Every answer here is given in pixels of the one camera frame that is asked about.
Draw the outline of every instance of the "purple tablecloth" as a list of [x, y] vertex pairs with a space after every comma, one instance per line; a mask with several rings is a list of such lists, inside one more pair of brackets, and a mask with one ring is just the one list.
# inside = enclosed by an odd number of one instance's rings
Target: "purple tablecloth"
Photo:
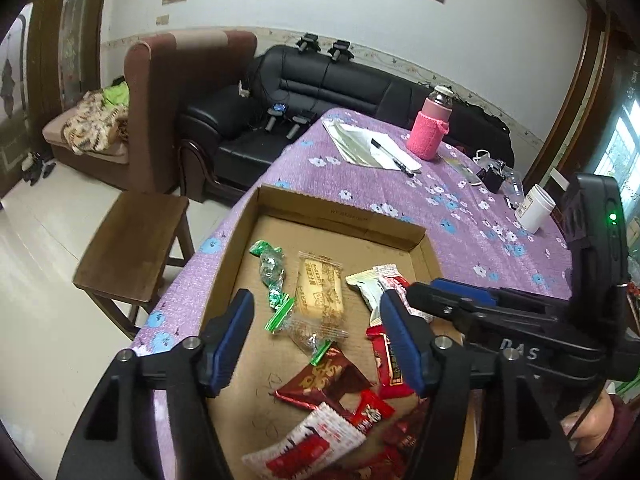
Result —
[[[388, 134], [404, 148], [408, 131], [334, 108], [340, 118]], [[439, 153], [475, 164], [448, 144]], [[423, 162], [422, 173], [408, 179], [400, 171], [363, 168], [345, 162], [321, 121], [312, 126], [256, 183], [343, 202], [423, 226], [444, 277], [480, 286], [510, 286], [557, 298], [570, 294], [564, 272], [571, 265], [562, 235], [547, 218], [535, 235], [515, 221], [501, 195], [471, 187], [442, 160]], [[139, 355], [167, 351], [197, 334], [212, 280], [246, 198], [230, 211], [161, 298], [133, 348]], [[156, 423], [166, 480], [175, 478], [175, 459], [163, 392], [156, 392]]]

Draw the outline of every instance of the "candy wrapper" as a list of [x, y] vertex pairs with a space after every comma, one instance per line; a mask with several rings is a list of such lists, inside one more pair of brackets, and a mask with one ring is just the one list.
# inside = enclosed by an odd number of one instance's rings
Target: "candy wrapper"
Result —
[[386, 428], [382, 434], [385, 444], [394, 446], [404, 457], [409, 458], [420, 437], [428, 409], [429, 399], [421, 399], [414, 409]]
[[333, 342], [349, 334], [341, 330], [344, 305], [342, 266], [324, 256], [300, 253], [295, 303], [286, 301], [265, 326], [271, 333], [284, 330], [317, 364]]
[[391, 349], [385, 328], [382, 325], [367, 328], [367, 337], [373, 347], [373, 355], [378, 367], [378, 381], [381, 399], [398, 399], [410, 396], [414, 391], [404, 382], [402, 371]]
[[421, 317], [430, 323], [433, 320], [431, 314], [417, 310], [406, 300], [406, 288], [409, 282], [400, 274], [394, 264], [375, 266], [373, 269], [363, 270], [357, 274], [346, 277], [346, 282], [352, 288], [357, 288], [362, 295], [365, 304], [371, 311], [369, 326], [382, 324], [380, 317], [380, 298], [386, 290], [395, 290], [400, 300], [412, 316]]
[[371, 390], [363, 390], [360, 393], [360, 404], [355, 413], [348, 418], [357, 430], [364, 434], [385, 418], [389, 418], [396, 412], [384, 400], [380, 399]]
[[242, 462], [266, 480], [304, 480], [360, 446], [365, 439], [322, 403], [282, 442], [244, 455]]
[[320, 362], [332, 343], [340, 344], [349, 336], [345, 330], [323, 324], [321, 319], [309, 319], [294, 311], [293, 298], [286, 298], [264, 329], [273, 334], [286, 332], [298, 348], [310, 355], [313, 365]]
[[282, 248], [273, 248], [264, 240], [258, 240], [249, 248], [253, 256], [260, 258], [260, 279], [269, 289], [269, 306], [277, 310], [288, 296], [283, 297], [284, 256]]
[[316, 365], [303, 370], [271, 395], [299, 408], [314, 410], [323, 402], [341, 415], [349, 413], [340, 405], [344, 394], [355, 394], [371, 387], [371, 383], [337, 348], [329, 348]]

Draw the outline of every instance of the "black leather sofa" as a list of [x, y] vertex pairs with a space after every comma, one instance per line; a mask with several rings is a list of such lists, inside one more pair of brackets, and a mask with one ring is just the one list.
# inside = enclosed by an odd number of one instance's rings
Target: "black leather sofa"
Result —
[[[319, 118], [331, 108], [350, 108], [410, 130], [431, 92], [382, 70], [285, 45], [251, 62], [244, 87], [248, 98], [229, 86], [190, 98], [180, 108], [181, 191], [194, 200], [206, 192], [238, 200], [292, 142], [286, 135], [301, 112]], [[267, 110], [276, 103], [288, 106], [286, 116], [267, 132]], [[470, 156], [488, 150], [513, 167], [507, 126], [479, 107], [454, 103], [445, 142]]]

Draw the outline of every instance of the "blanket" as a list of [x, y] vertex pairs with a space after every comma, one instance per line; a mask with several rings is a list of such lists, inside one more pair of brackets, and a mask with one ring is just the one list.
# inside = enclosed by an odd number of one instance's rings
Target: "blanket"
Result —
[[103, 152], [117, 140], [126, 141], [129, 107], [119, 103], [105, 104], [104, 91], [87, 92], [78, 109], [62, 126], [62, 138], [76, 155]]

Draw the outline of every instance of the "white container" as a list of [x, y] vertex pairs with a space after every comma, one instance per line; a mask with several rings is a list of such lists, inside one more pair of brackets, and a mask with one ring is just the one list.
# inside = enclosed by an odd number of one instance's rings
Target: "white container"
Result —
[[535, 233], [555, 207], [556, 203], [549, 193], [536, 184], [516, 209], [516, 220], [524, 230]]

